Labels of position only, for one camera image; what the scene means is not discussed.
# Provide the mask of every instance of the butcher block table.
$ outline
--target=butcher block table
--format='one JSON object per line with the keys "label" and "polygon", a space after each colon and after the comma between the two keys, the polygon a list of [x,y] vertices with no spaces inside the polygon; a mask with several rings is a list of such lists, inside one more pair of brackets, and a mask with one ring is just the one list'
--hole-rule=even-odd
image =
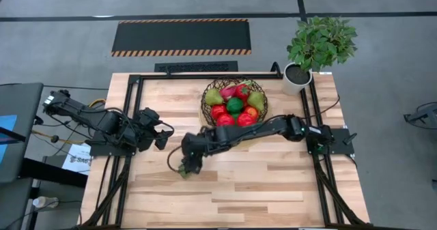
{"label": "butcher block table", "polygon": [[[129,74],[133,73],[113,74],[106,107],[123,108]],[[313,77],[323,111],[337,100],[334,79],[331,74],[316,73]],[[133,157],[122,227],[324,226],[313,161],[304,141],[294,143],[279,135],[245,141],[228,152],[204,158],[200,174],[188,179],[182,179],[167,167],[167,155],[180,145],[183,136],[187,132],[199,132],[201,95],[211,82],[210,79],[144,81],[140,109],[149,107],[155,110],[162,121],[175,128],[175,133],[164,150],[159,151],[152,146]],[[281,80],[256,82],[268,98],[268,116],[295,114],[304,117],[300,96],[283,94]],[[130,100],[131,117],[136,92],[135,85]],[[311,114],[314,114],[309,90],[307,94]],[[332,128],[345,125],[340,103],[323,113],[322,118]],[[368,222],[355,165],[344,155],[331,157],[340,195],[359,218]],[[181,151],[172,155],[173,167],[179,166],[181,158]],[[106,160],[107,157],[98,157],[92,161],[81,208],[84,220],[94,211]],[[100,200],[106,195],[110,173],[111,166]],[[328,191],[326,196],[330,219],[335,222],[333,201]],[[113,200],[110,223],[115,221],[117,202],[118,195]]]}

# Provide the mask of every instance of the black floor mat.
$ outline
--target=black floor mat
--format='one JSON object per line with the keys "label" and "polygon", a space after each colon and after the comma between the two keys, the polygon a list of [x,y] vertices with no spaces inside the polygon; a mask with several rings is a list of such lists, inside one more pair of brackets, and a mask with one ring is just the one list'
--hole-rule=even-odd
{"label": "black floor mat", "polygon": [[155,63],[155,72],[237,72],[237,61]]}
{"label": "black floor mat", "polygon": [[113,57],[250,55],[247,19],[121,21]]}

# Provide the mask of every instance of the potted plant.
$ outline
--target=potted plant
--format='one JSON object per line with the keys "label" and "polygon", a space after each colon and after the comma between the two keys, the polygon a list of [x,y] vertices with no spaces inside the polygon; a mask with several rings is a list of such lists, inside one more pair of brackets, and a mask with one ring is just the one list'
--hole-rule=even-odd
{"label": "potted plant", "polygon": [[335,61],[344,63],[356,51],[352,38],[357,36],[355,28],[348,26],[349,20],[340,18],[310,18],[298,21],[296,37],[287,46],[289,63],[284,69],[283,91],[288,95],[298,94],[308,85],[312,71],[319,72]]}

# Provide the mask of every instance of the white paper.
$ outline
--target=white paper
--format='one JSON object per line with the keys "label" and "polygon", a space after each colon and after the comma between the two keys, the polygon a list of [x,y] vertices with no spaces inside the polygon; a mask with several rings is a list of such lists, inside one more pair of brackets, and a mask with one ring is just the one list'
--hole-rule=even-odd
{"label": "white paper", "polygon": [[91,168],[90,149],[91,147],[87,144],[71,145],[70,151],[68,152],[69,154],[62,168],[88,175],[89,169]]}

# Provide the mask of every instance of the pear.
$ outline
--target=pear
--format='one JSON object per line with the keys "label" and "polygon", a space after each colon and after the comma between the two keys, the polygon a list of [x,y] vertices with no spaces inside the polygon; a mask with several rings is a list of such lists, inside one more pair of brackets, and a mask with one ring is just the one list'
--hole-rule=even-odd
{"label": "pear", "polygon": [[209,106],[222,104],[223,98],[220,95],[220,91],[218,89],[209,89],[205,94],[205,103]]}
{"label": "pear", "polygon": [[251,92],[251,95],[247,98],[247,104],[255,107],[258,111],[264,111],[264,94],[258,91]]}

